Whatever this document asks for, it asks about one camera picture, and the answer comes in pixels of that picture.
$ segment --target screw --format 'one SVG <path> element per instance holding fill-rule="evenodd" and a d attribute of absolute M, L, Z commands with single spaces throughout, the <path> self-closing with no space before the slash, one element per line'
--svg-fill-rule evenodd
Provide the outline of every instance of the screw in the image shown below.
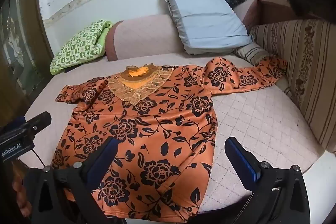
<path fill-rule="evenodd" d="M 47 165 L 45 168 L 43 168 L 43 172 L 48 173 L 51 170 L 50 165 Z"/>
<path fill-rule="evenodd" d="M 269 168 L 271 165 L 270 165 L 268 162 L 266 162 L 266 161 L 262 161 L 262 162 L 261 162 L 261 166 L 264 167 L 265 169 L 267 169 L 267 168 Z"/>
<path fill-rule="evenodd" d="M 298 165 L 293 165 L 292 167 L 296 172 L 300 171 L 300 167 Z"/>
<path fill-rule="evenodd" d="M 74 164 L 73 164 L 73 167 L 78 169 L 82 166 L 82 163 L 80 161 L 76 161 Z"/>

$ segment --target orange shirt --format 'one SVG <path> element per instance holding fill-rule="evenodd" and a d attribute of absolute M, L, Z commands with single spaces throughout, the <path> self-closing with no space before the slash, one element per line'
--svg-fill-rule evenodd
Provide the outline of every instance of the orange shirt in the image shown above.
<path fill-rule="evenodd" d="M 205 67 L 151 64 L 65 86 L 56 101 L 78 105 L 52 165 L 84 161 L 113 136 L 117 156 L 92 193 L 105 214 L 186 222 L 198 212 L 211 172 L 217 129 L 211 96 L 271 86 L 286 67 L 275 57 L 253 68 L 218 57 Z"/>

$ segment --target striped cushion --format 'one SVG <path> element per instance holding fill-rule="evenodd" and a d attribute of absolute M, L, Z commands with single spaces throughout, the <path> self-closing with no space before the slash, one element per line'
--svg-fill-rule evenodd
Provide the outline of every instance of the striped cushion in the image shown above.
<path fill-rule="evenodd" d="M 260 60 L 270 55 L 267 51 L 265 51 L 256 43 L 251 43 L 244 47 L 237 48 L 236 50 L 234 50 L 234 53 L 239 57 L 245 59 L 247 62 L 251 63 L 253 66 L 256 66 L 260 62 Z M 289 88 L 288 79 L 285 75 L 277 81 L 276 85 L 290 99 L 292 99 L 292 92 Z"/>
<path fill-rule="evenodd" d="M 336 151 L 336 25 L 292 20 L 251 30 L 258 45 L 288 61 L 297 106 L 324 148 Z"/>

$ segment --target garment's left sleeve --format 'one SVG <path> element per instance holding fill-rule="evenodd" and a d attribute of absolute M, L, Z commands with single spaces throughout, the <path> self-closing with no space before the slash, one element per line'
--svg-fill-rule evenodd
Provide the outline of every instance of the garment's left sleeve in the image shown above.
<path fill-rule="evenodd" d="M 216 57 L 202 70 L 204 88 L 212 94 L 229 94 L 275 84 L 286 73 L 287 62 L 277 57 L 266 57 L 255 67 L 236 68 L 230 61 Z"/>
<path fill-rule="evenodd" d="M 56 102 L 78 103 L 73 111 L 85 111 L 106 85 L 107 79 L 105 77 L 93 78 L 80 85 L 66 85 L 57 96 Z"/>

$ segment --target green checkered pillow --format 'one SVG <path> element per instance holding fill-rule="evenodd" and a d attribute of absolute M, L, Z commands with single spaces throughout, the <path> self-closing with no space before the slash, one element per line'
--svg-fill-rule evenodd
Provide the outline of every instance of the green checkered pillow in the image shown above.
<path fill-rule="evenodd" d="M 111 27 L 110 21 L 98 20 L 73 36 L 53 58 L 50 64 L 51 74 L 56 75 L 65 68 L 104 55 L 105 39 Z"/>

